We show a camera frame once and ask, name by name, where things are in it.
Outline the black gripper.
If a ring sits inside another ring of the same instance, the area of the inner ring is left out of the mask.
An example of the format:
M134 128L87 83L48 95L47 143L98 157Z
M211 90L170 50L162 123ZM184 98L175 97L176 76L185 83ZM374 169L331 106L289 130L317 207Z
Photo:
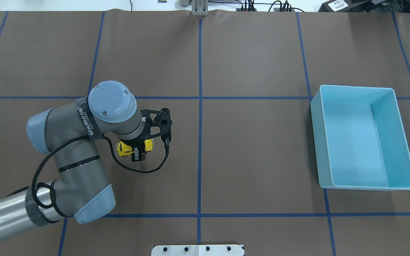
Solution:
M135 130L131 133L118 134L118 138L125 145L132 147L133 154L131 155L132 162L140 162L145 160L146 141L152 139L150 132L143 130Z

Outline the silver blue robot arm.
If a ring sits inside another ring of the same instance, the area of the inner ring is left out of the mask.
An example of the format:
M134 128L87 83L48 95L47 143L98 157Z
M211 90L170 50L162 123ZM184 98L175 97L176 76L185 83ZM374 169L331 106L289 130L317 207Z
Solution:
M86 224L110 213L116 201L96 141L109 132L132 140L144 128L135 96L114 80L31 117L29 141L46 158L26 189L0 200L0 241L67 217Z

